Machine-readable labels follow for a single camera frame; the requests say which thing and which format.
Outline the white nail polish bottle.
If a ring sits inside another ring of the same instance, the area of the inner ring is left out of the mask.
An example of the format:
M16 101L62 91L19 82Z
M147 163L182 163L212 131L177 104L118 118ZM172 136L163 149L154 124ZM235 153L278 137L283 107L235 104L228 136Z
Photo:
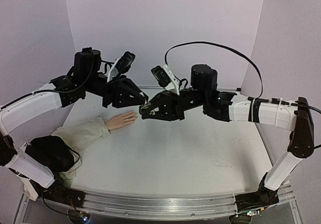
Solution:
M139 106L139 112L140 113L148 113L150 111L151 105L150 104L144 104Z

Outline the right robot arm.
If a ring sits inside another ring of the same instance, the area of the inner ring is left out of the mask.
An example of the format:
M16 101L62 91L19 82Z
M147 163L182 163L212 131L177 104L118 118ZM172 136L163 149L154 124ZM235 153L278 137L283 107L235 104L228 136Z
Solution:
M254 98L218 91L216 70L205 64L191 68L191 87L180 89L167 65L151 70L164 91L139 107L143 119L183 120L185 111L202 106L203 114L224 122L251 122L290 131L289 145L263 177L258 193L276 192L302 159L311 156L314 144L312 107L303 97L296 101Z

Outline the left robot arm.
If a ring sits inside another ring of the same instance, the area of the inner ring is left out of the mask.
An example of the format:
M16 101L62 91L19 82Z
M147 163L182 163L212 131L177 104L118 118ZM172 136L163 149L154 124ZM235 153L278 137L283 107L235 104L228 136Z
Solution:
M102 97L103 107L123 108L146 103L147 95L125 76L134 60L135 55L127 51L115 62L106 62L105 71L100 72L101 52L91 47L83 48L75 54L74 65L66 75L1 106L1 166L48 188L48 194L56 202L65 201L67 189L55 182L48 167L16 149L10 133L42 114L84 99L87 92Z

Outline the mannequin hand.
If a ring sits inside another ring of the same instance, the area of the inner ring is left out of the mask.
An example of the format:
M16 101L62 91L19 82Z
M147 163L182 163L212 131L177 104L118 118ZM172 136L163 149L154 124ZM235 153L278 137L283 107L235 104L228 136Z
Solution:
M105 125L109 131L121 129L133 124L137 119L137 113L130 111L125 114L120 114L109 119Z

